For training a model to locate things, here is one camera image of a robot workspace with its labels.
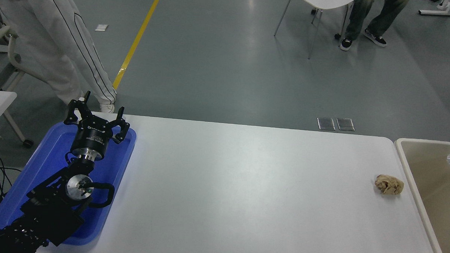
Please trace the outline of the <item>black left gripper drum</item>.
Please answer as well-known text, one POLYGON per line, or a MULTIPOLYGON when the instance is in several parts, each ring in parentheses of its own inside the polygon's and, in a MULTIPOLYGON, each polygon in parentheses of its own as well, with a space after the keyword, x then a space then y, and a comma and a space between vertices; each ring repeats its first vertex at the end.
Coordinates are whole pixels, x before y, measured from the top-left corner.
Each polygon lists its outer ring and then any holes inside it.
POLYGON ((84 149, 90 149, 99 155, 105 155, 109 139, 113 135, 112 128, 116 124, 97 116, 90 116, 72 124, 77 126, 77 133, 70 152, 78 154, 84 149))

